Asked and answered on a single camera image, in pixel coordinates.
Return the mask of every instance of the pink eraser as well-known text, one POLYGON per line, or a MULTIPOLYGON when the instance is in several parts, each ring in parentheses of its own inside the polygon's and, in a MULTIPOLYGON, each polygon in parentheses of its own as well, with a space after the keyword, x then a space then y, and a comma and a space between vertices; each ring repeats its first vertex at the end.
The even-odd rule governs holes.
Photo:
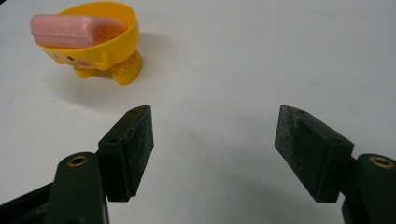
POLYGON ((102 44, 128 29, 125 21, 87 15, 34 15, 30 27, 37 44, 61 49, 102 44))

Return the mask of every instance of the yellow cup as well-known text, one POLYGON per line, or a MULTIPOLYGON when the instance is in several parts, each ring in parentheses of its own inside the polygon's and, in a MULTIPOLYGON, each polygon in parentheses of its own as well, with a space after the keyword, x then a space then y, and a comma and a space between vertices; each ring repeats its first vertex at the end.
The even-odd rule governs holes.
POLYGON ((118 2, 92 2, 70 7, 61 15, 90 15, 116 18, 125 21, 128 30, 105 43, 85 49, 58 49, 39 45, 57 63, 74 66, 82 78, 91 77, 110 69, 120 85, 133 82, 140 73, 142 59, 137 52, 139 25, 134 10, 118 2))

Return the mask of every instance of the white surface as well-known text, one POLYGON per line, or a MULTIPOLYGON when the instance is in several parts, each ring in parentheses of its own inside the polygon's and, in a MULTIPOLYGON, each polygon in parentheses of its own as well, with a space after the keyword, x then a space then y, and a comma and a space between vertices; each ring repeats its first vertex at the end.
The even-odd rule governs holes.
POLYGON ((152 106, 155 148, 137 197, 111 223, 343 223, 274 148, 280 105, 396 158, 394 1, 122 1, 144 67, 126 87, 80 79, 33 41, 30 18, 85 1, 0 6, 0 203, 97 149, 128 109, 152 106))

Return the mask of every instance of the black plastic part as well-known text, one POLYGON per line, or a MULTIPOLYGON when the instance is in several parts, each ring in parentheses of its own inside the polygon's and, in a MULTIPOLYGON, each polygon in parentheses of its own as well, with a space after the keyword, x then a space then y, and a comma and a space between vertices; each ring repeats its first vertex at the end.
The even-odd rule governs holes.
POLYGON ((128 111, 100 140, 96 155, 110 202, 128 202, 136 195, 153 148, 149 105, 128 111))
POLYGON ((352 203, 348 198, 343 204, 345 224, 370 224, 370 218, 363 203, 352 203))
POLYGON ((63 159, 49 196, 46 224, 107 224, 99 162, 91 152, 63 159))
POLYGON ((396 223, 396 161, 375 154, 358 157, 356 179, 371 224, 396 223))
POLYGON ((47 212, 52 184, 0 206, 0 223, 41 224, 47 212))
POLYGON ((282 105, 275 147, 318 203, 335 203, 353 143, 309 113, 282 105))

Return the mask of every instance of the toy feet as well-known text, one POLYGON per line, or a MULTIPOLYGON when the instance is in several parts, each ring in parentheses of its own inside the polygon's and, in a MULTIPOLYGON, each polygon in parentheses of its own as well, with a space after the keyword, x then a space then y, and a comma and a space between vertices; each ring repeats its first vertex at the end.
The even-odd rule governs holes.
POLYGON ((122 63, 111 67, 111 75, 120 85, 128 85, 133 82, 142 68, 142 58, 137 50, 122 63))
POLYGON ((75 67, 75 72, 81 78, 88 78, 88 77, 91 77, 91 76, 95 75, 96 73, 99 73, 100 70, 99 69, 89 69, 89 68, 77 68, 77 67, 75 67))

